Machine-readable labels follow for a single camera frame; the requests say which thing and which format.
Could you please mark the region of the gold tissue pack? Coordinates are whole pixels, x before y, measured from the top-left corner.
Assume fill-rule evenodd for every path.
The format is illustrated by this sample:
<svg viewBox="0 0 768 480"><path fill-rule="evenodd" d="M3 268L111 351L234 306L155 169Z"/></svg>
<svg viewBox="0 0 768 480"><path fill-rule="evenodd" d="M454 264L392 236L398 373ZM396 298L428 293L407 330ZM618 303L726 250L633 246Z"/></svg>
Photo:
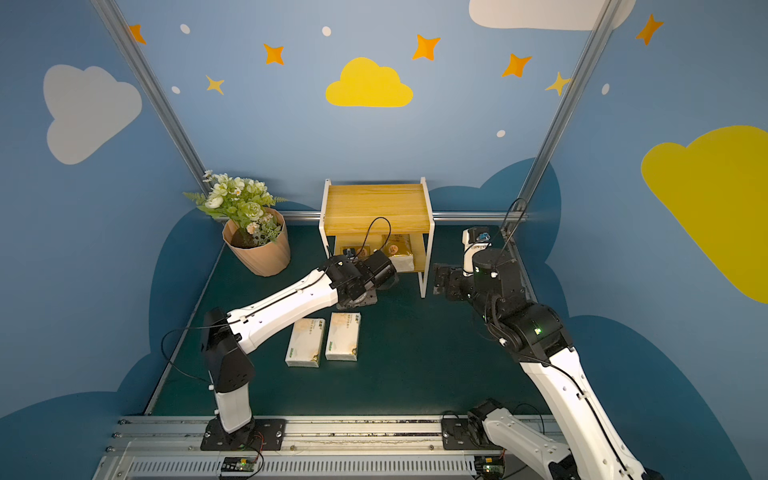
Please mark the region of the gold tissue pack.
<svg viewBox="0 0 768 480"><path fill-rule="evenodd" d="M398 272L413 272L415 270L415 254L409 235L392 234L382 250Z"/></svg>
<svg viewBox="0 0 768 480"><path fill-rule="evenodd" d="M370 256L370 248L368 245L342 245L341 253L348 258L366 259Z"/></svg>

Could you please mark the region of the white tissue pack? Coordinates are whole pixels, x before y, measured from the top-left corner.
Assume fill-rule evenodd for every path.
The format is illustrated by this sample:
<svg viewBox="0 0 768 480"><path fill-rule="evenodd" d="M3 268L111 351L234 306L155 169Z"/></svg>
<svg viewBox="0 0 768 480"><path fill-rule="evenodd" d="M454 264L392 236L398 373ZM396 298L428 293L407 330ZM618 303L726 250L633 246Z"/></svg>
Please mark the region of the white tissue pack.
<svg viewBox="0 0 768 480"><path fill-rule="evenodd" d="M288 367L319 367L325 326L321 318L303 318L293 324L285 356Z"/></svg>
<svg viewBox="0 0 768 480"><path fill-rule="evenodd" d="M360 321L360 313L333 312L331 314L325 347L327 360L357 361Z"/></svg>

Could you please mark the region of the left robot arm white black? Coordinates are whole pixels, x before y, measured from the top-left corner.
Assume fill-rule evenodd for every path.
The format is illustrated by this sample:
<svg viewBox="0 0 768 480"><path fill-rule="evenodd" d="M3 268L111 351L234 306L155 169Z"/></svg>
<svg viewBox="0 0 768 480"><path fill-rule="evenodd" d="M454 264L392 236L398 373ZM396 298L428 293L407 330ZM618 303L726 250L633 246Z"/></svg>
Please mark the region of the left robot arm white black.
<svg viewBox="0 0 768 480"><path fill-rule="evenodd" d="M308 315L332 306L348 309L397 276L384 252L377 250L361 260L333 256L304 278L250 305L206 313L201 332L201 352L208 377L203 381L214 393L217 412L206 426L203 451L258 450L270 438L252 414L249 383L256 368L249 359L261 344Z"/></svg>

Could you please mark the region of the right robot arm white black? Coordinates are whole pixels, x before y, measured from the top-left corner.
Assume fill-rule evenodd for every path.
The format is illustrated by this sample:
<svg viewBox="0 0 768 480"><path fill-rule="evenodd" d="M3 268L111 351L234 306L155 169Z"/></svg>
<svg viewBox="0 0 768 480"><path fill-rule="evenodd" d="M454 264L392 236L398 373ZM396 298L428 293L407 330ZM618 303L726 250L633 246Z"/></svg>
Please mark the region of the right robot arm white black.
<svg viewBox="0 0 768 480"><path fill-rule="evenodd" d="M543 479L659 479L631 453L582 368L563 321L531 300L519 262L485 244L466 247L461 266L438 265L434 292L466 301L533 381L559 426L557 442L489 399L468 414L475 440L496 445Z"/></svg>

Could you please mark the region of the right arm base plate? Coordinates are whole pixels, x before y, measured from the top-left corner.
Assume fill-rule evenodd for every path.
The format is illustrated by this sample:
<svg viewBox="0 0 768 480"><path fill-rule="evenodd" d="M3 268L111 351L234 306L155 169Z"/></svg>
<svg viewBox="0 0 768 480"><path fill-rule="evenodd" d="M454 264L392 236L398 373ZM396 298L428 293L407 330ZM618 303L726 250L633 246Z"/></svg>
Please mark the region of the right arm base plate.
<svg viewBox="0 0 768 480"><path fill-rule="evenodd" d="M440 426L444 450L501 450L477 420L450 416L442 418Z"/></svg>

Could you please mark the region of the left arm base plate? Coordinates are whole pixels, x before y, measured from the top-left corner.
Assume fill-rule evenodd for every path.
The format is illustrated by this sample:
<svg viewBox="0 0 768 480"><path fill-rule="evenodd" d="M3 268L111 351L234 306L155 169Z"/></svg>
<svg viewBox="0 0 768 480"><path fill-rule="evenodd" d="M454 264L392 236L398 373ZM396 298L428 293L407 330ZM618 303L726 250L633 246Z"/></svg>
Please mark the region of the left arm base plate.
<svg viewBox="0 0 768 480"><path fill-rule="evenodd" d="M244 426L227 432L216 416L206 426L201 441L202 451L279 451L282 447L286 420L252 418Z"/></svg>

